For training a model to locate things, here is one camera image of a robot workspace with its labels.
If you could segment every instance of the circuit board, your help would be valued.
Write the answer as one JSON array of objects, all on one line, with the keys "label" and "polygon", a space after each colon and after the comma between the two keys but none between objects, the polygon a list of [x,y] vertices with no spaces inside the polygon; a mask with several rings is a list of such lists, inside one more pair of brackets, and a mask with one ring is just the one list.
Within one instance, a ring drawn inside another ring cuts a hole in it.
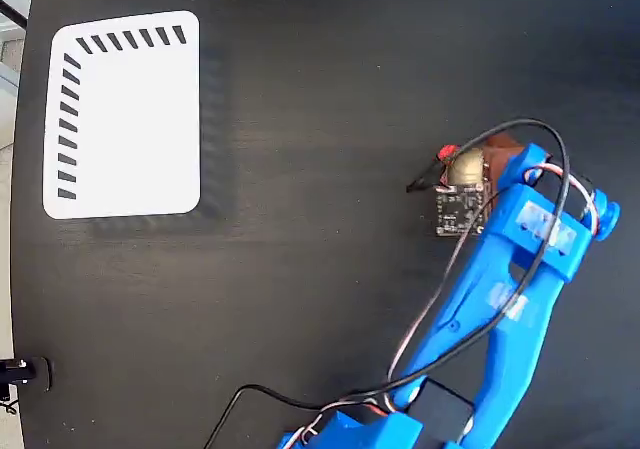
[{"label": "circuit board", "polygon": [[[482,207],[487,191],[483,184],[456,184],[436,187],[438,236],[460,236],[466,230],[474,214]],[[473,224],[471,234],[481,234],[488,218],[488,210]]]}]

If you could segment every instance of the white wire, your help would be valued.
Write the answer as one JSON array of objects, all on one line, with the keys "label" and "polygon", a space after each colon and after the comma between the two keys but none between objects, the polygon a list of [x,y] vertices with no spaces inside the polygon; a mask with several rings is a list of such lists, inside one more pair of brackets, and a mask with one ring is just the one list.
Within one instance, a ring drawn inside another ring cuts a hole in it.
[{"label": "white wire", "polygon": [[[551,164],[548,162],[544,162],[542,164],[538,164],[536,167],[532,167],[525,172],[524,177],[527,178],[529,173],[531,171],[535,171],[536,168],[553,172],[554,174],[562,177],[562,168],[560,166],[557,166],[556,164]],[[596,209],[596,205],[593,203],[593,199],[589,194],[589,191],[585,189],[582,183],[578,179],[576,179],[573,174],[569,174],[569,183],[573,187],[575,187],[580,192],[580,194],[582,194],[582,197],[584,197],[584,200],[587,203],[587,208],[591,213],[591,234],[595,236],[598,233],[598,223],[600,221],[600,216],[598,214],[598,210]]]},{"label": "white wire", "polygon": [[[530,174],[531,171],[535,171],[536,169],[542,169],[542,170],[550,171],[550,172],[553,172],[554,174],[557,174],[558,176],[562,176],[562,174],[563,174],[563,171],[562,171],[561,167],[559,167],[559,166],[557,166],[555,164],[542,163],[542,164],[539,164],[536,167],[532,167],[531,169],[527,170],[525,172],[525,178],[528,177],[528,175]],[[587,207],[588,207],[589,211],[591,212],[591,233],[595,236],[597,234],[597,232],[598,232],[599,215],[598,215],[598,211],[596,209],[596,206],[593,203],[593,199],[589,195],[589,192],[580,183],[580,181],[578,181],[578,179],[576,179],[573,176],[573,174],[569,175],[569,183],[572,186],[574,186],[582,194],[582,196],[584,197],[584,199],[585,199],[585,201],[587,203]],[[474,214],[473,218],[471,219],[472,221],[475,220],[475,217],[479,215],[478,214],[479,212],[482,212],[482,211],[484,211],[486,209],[486,206],[488,205],[488,203],[491,202],[491,200],[494,197],[496,197],[496,195],[497,194],[494,194],[493,196],[491,196],[487,200],[487,202],[483,205],[483,207],[481,207],[480,209],[478,209],[476,211],[476,214]],[[443,281],[445,281],[447,279],[447,276],[448,276],[449,272],[451,271],[451,268],[452,268],[453,264],[455,263],[455,261],[456,261],[456,259],[458,257],[458,254],[460,252],[460,249],[462,248],[462,245],[464,244],[465,240],[467,239],[467,237],[471,233],[472,226],[473,226],[473,224],[469,224],[467,226],[467,228],[465,229],[465,232],[462,234],[462,236],[460,236],[460,239],[458,240],[458,244],[456,244],[456,247],[455,247],[455,249],[453,251],[453,254],[451,255],[451,258],[449,259],[449,262],[447,264],[447,268],[446,268],[445,273],[444,273]],[[393,360],[391,361],[391,364],[389,365],[389,370],[387,371],[387,381],[390,381],[391,378],[393,377],[393,373],[395,372],[395,369],[396,369],[398,363],[400,362],[400,358],[402,357],[402,355],[406,351],[407,346],[409,345],[409,343],[411,342],[411,339],[413,338],[413,336],[415,335],[416,331],[418,330],[418,328],[422,324],[422,321],[427,316],[427,314],[429,313],[429,311],[431,310],[431,308],[435,304],[436,300],[438,299],[438,297],[442,293],[442,289],[443,289],[443,284],[440,283],[440,285],[438,286],[438,288],[436,289],[434,294],[431,296],[431,298],[429,298],[429,301],[427,302],[427,305],[424,307],[424,309],[418,315],[418,317],[413,321],[413,323],[411,324],[411,326],[409,327],[409,329],[407,330],[405,335],[400,340],[400,344],[398,345],[398,349],[396,350],[396,353],[395,353],[395,355],[393,357]],[[394,407],[394,405],[393,405],[388,393],[384,394],[383,400],[384,400],[385,406],[387,407],[387,409],[390,412],[397,412],[397,410]]]},{"label": "white wire", "polygon": [[306,436],[307,433],[311,432],[315,432],[314,428],[318,425],[318,423],[320,422],[320,420],[323,418],[324,413],[326,411],[328,411],[329,409],[334,409],[336,407],[342,407],[342,406],[357,406],[359,404],[372,404],[376,407],[379,407],[378,401],[376,401],[373,398],[368,398],[365,399],[364,401],[336,401],[333,402],[331,404],[327,404],[326,406],[324,406],[321,410],[320,413],[316,416],[316,418],[313,420],[313,422],[311,422],[311,424],[309,424],[308,426],[303,426],[302,427],[302,433],[299,435],[300,439],[302,439],[303,441],[306,440]]},{"label": "white wire", "polygon": [[291,438],[287,441],[287,443],[282,446],[282,449],[291,449],[296,442],[298,442],[298,439],[300,439],[300,436],[302,435],[302,432],[304,431],[304,426],[302,426],[301,428],[299,428],[296,432],[294,432],[291,435]]},{"label": "white wire", "polygon": [[[397,367],[398,363],[400,362],[400,358],[404,354],[404,351],[406,351],[407,346],[411,342],[411,339],[413,339],[413,336],[415,335],[416,331],[418,330],[418,327],[420,327],[420,325],[422,324],[422,321],[427,316],[427,314],[429,313],[429,311],[431,310],[431,308],[435,304],[435,302],[438,299],[438,297],[440,297],[440,294],[442,293],[442,289],[444,287],[444,283],[445,283],[445,281],[447,280],[447,278],[449,276],[449,272],[451,272],[451,268],[453,267],[453,264],[456,262],[456,259],[458,258],[458,255],[460,253],[460,249],[462,249],[462,246],[464,245],[464,242],[466,241],[467,237],[469,237],[469,234],[471,233],[471,229],[473,228],[473,222],[480,215],[480,213],[484,212],[487,209],[488,205],[491,203],[491,201],[493,201],[493,199],[496,198],[497,195],[498,195],[497,193],[491,195],[486,200],[486,202],[478,210],[476,210],[475,214],[471,218],[471,222],[469,223],[469,225],[466,227],[466,229],[464,230],[464,232],[460,236],[460,239],[458,239],[458,243],[456,244],[456,247],[453,250],[453,253],[451,254],[451,257],[449,258],[449,262],[447,263],[447,268],[444,271],[444,275],[442,276],[442,280],[440,282],[440,285],[438,286],[436,291],[433,293],[433,295],[429,298],[429,301],[427,301],[427,305],[424,307],[422,312],[413,321],[411,326],[409,326],[409,329],[407,330],[407,332],[404,334],[404,336],[400,340],[400,344],[398,345],[398,349],[396,349],[396,353],[393,356],[393,360],[391,361],[391,364],[389,365],[389,370],[387,371],[387,381],[391,381],[391,378],[393,377],[393,373],[396,370],[396,367]],[[391,398],[389,397],[389,393],[385,393],[384,394],[383,400],[384,400],[385,406],[387,407],[387,409],[390,412],[397,412],[396,408],[394,407],[393,403],[391,402]]]}]

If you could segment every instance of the black tabletop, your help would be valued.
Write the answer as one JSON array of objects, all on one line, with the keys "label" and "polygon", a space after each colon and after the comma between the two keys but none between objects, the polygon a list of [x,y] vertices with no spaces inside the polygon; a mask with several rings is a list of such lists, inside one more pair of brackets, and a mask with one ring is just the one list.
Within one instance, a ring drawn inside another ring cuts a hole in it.
[{"label": "black tabletop", "polygon": [[[50,219],[53,35],[172,10],[200,20],[200,207]],[[378,382],[451,250],[404,184],[440,145],[520,115],[557,127],[623,217],[562,292],[498,445],[639,447],[639,75],[640,0],[33,0],[13,324],[16,352],[48,356],[56,377],[20,392],[27,448],[199,449],[240,384],[313,401]],[[444,378],[481,374],[481,354],[464,361]],[[248,396],[216,447],[275,447],[308,418]]]}]

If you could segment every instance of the blue robotic arm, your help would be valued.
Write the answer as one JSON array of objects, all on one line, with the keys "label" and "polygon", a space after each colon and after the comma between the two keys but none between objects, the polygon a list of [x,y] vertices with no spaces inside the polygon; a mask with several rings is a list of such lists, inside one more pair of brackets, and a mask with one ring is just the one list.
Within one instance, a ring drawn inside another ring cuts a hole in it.
[{"label": "blue robotic arm", "polygon": [[[548,154],[530,144],[511,159],[498,183],[503,191],[465,271],[455,284],[433,327],[420,344],[404,375],[435,361],[465,336],[493,319],[511,298],[517,282],[512,263],[527,269],[551,229],[554,205],[533,187],[539,174],[530,169],[546,162]],[[489,350],[483,387],[474,401],[473,416],[457,441],[443,441],[447,449],[484,449],[493,446],[524,396],[538,361],[553,305],[570,282],[592,239],[605,239],[615,227],[620,207],[596,190],[599,216],[595,236],[591,213],[580,221],[563,213],[550,238],[531,283],[488,334]],[[420,393],[426,376],[393,394],[406,407]],[[411,449],[422,423],[402,412],[363,425],[338,412],[314,437],[309,449]],[[279,448],[285,448],[286,436]],[[301,448],[298,442],[291,446]]]}]

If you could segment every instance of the white card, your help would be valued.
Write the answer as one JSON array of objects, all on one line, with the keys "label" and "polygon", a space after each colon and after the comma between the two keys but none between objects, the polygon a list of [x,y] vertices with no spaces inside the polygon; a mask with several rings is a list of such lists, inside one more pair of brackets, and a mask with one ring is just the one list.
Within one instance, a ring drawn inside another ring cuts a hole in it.
[{"label": "white card", "polygon": [[176,214],[197,205],[195,15],[123,17],[56,33],[42,196],[55,219]]}]

